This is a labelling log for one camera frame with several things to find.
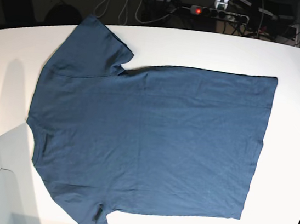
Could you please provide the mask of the dark blue T-shirt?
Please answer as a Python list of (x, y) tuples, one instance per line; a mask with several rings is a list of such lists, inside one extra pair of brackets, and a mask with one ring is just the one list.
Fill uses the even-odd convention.
[(278, 79), (125, 70), (133, 56), (88, 16), (43, 66), (27, 124), (51, 198), (78, 224), (113, 211), (239, 219)]

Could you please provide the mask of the black power strip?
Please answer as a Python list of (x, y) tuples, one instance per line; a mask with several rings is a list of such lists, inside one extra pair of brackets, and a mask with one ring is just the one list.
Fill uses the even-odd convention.
[(199, 5), (192, 5), (190, 7), (190, 12), (192, 15), (203, 16), (212, 19), (223, 20), (227, 22), (234, 22), (236, 24), (247, 24), (249, 22), (249, 17), (242, 14), (226, 12), (223, 10), (216, 10), (208, 7), (201, 7)]

